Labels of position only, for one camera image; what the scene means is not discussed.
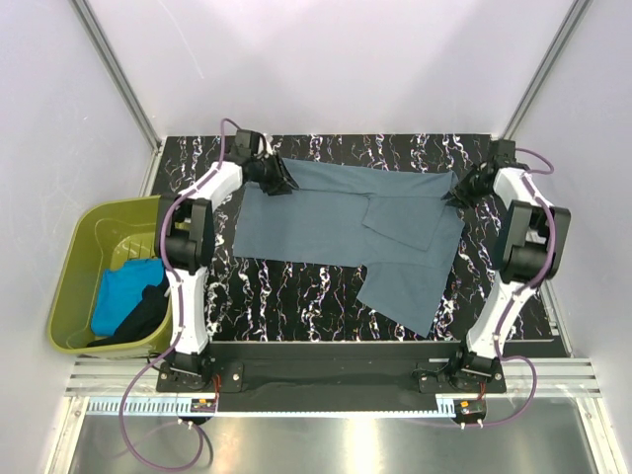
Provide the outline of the slate blue t shirt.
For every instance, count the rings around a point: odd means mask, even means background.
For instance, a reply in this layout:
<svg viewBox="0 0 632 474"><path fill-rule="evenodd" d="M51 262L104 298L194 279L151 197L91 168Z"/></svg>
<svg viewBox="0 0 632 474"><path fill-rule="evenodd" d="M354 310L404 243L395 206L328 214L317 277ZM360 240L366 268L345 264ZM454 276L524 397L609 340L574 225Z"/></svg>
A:
<svg viewBox="0 0 632 474"><path fill-rule="evenodd" d="M420 336L439 308L464 223L445 195L451 172L386 171L286 159L298 188L245 188L238 258L366 269L365 306Z"/></svg>

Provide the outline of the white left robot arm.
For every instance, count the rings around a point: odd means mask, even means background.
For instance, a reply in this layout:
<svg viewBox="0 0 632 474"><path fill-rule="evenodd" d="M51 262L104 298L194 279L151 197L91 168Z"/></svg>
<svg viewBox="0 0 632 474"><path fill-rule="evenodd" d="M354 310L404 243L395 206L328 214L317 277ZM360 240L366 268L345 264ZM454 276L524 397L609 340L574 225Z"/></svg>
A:
<svg viewBox="0 0 632 474"><path fill-rule="evenodd" d="M268 196L298 189L270 140L239 128L230 146L220 139L219 158L198 180L159 199L155 252L163 262L172 297L167 358L180 366L179 379L194 391L205 389L213 377L213 367L201 359L209 344L203 293L215 247L213 212L247 183L258 185Z"/></svg>

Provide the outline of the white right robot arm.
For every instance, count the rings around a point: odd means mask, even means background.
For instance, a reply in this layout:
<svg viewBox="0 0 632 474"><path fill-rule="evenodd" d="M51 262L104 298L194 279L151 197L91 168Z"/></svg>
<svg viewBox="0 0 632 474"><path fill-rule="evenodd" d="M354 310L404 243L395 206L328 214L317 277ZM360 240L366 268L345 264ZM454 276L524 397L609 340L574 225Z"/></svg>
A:
<svg viewBox="0 0 632 474"><path fill-rule="evenodd" d="M516 160L519 151L511 140L492 141L487 159L472 166L443 198L467 208L494 195L507 209L491 257L493 287L444 370L451 385L464 392L500 372L514 321L541 284L557 274L570 227L570 210L544 197L532 180L537 171Z"/></svg>

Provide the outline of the olive green plastic bin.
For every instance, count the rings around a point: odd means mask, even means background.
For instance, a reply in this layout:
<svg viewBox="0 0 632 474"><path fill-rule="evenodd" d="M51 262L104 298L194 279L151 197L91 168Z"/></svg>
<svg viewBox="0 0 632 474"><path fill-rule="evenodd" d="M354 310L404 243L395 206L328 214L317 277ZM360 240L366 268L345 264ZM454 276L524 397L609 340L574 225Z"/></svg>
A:
<svg viewBox="0 0 632 474"><path fill-rule="evenodd" d="M129 260L155 256L159 206L157 196L101 203L86 211L72 234L48 315L46 334L52 348L72 356L106 359L162 353L172 337L172 309L157 329L138 341L92 347L99 338L91 329L104 271Z"/></svg>

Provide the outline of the bright blue t shirt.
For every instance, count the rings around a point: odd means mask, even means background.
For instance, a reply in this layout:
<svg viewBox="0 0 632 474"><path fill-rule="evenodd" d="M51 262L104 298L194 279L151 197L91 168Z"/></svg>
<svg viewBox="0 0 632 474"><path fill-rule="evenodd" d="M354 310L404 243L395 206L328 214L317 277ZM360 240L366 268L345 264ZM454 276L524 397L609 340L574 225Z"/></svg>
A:
<svg viewBox="0 0 632 474"><path fill-rule="evenodd" d="M117 270L105 270L92 315L92 332L97 337L112 336L142 300L145 287L159 285L164 276L158 259L128 260Z"/></svg>

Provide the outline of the black t shirt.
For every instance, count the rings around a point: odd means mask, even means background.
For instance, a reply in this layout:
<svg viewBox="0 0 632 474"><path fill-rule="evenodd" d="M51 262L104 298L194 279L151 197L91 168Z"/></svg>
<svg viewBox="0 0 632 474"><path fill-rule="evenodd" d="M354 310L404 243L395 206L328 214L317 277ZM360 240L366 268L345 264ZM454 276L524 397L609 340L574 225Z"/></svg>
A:
<svg viewBox="0 0 632 474"><path fill-rule="evenodd" d="M87 347L103 347L138 342L151 335L164 321L169 302L166 281L157 286L148 285L142 292L142 300L124 319L115 333L109 337L98 337Z"/></svg>

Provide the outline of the right connector box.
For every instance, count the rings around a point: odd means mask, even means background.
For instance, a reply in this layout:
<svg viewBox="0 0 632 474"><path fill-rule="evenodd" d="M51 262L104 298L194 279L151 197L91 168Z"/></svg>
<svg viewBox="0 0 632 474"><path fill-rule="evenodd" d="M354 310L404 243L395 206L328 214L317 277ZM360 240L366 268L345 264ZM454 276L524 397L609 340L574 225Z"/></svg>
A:
<svg viewBox="0 0 632 474"><path fill-rule="evenodd" d="M487 402L484 398L457 400L455 414L465 418L484 419L487 414Z"/></svg>

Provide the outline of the connector box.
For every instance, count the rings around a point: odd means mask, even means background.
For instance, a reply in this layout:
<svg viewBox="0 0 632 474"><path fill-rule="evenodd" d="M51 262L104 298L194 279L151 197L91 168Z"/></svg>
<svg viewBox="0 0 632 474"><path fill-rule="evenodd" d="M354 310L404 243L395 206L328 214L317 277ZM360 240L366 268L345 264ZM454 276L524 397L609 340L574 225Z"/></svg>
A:
<svg viewBox="0 0 632 474"><path fill-rule="evenodd" d="M216 398L193 398L191 401L192 413L215 413L217 410Z"/></svg>
<svg viewBox="0 0 632 474"><path fill-rule="evenodd" d="M487 414L487 402L484 398L457 400L455 414L465 418L484 419Z"/></svg>

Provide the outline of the left connector box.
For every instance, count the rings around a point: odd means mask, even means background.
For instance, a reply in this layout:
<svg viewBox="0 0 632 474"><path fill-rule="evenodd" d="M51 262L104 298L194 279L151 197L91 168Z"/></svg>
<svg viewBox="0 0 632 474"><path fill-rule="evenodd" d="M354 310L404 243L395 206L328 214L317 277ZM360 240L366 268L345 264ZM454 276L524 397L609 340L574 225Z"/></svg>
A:
<svg viewBox="0 0 632 474"><path fill-rule="evenodd" d="M193 398L191 401L192 413L215 413L217 410L216 398Z"/></svg>

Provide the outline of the left upright frame post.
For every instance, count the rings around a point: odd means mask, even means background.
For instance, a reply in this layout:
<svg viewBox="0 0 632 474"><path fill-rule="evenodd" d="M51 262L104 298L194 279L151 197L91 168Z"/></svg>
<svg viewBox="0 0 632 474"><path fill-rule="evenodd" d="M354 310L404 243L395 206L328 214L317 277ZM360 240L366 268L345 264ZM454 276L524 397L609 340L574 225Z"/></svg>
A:
<svg viewBox="0 0 632 474"><path fill-rule="evenodd" d="M97 54L110 75L111 80L118 90L118 93L120 94L143 138L148 143L151 150L156 152L162 143L162 139L159 137L147 113L141 106L137 95L122 69L115 50L112 47L104 28L100 24L90 2L86 0L70 0L69 4L88 35L94 49L97 51Z"/></svg>

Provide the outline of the upright frame post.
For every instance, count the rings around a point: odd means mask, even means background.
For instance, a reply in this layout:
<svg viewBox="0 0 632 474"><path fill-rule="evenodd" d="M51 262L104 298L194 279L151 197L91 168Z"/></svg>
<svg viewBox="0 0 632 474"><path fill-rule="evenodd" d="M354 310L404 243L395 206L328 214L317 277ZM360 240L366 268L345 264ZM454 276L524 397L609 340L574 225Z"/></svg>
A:
<svg viewBox="0 0 632 474"><path fill-rule="evenodd" d="M122 69L115 50L112 47L104 28L100 24L90 2L86 0L70 0L69 4L88 35L94 49L97 51L97 54L110 75L111 80L118 90L118 93L120 94L143 138L148 143L151 150L156 152L162 143L162 139L159 137L147 113L141 106L137 95Z"/></svg>
<svg viewBox="0 0 632 474"><path fill-rule="evenodd" d="M574 0L571 3L552 41L549 43L536 67L524 93L518 101L513 114L503 129L503 132L500 134L500 138L514 140L519 127L526 118L549 76L552 74L556 63L561 58L566 46L570 43L572 36L581 24L592 3L592 0Z"/></svg>

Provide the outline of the right upright frame post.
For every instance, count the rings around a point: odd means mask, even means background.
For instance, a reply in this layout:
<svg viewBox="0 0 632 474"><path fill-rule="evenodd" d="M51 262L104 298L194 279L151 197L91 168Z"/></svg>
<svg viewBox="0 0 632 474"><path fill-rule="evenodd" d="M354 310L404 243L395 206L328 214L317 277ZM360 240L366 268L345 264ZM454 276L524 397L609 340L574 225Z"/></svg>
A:
<svg viewBox="0 0 632 474"><path fill-rule="evenodd" d="M524 93L518 101L513 114L503 129L503 132L500 134L500 138L514 140L519 127L526 118L549 76L552 74L556 63L561 58L566 46L570 43L572 36L581 24L592 3L592 0L574 0L571 3L552 41L549 43L536 67Z"/></svg>

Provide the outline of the aluminium frame rail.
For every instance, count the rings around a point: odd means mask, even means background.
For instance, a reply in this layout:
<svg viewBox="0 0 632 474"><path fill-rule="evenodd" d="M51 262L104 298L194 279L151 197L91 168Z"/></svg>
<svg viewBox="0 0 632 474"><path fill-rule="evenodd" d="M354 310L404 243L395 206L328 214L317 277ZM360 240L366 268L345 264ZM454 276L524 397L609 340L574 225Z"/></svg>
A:
<svg viewBox="0 0 632 474"><path fill-rule="evenodd" d="M587 358L535 358L538 397L597 398L601 391ZM141 358L107 360L80 356L74 363L66 391L73 394L118 396L145 365ZM520 360L503 365L509 393L528 394L531 371Z"/></svg>

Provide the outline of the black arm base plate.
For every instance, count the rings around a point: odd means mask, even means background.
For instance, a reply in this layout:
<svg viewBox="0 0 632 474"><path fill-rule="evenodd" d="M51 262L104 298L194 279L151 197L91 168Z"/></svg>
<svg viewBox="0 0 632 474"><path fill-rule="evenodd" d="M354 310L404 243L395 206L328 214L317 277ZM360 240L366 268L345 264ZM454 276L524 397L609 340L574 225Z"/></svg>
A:
<svg viewBox="0 0 632 474"><path fill-rule="evenodd" d="M444 373L461 344L439 342L213 343L191 371L164 363L157 390L208 393L248 401L289 400L411 408L421 398L503 394L502 369L491 382L461 384Z"/></svg>

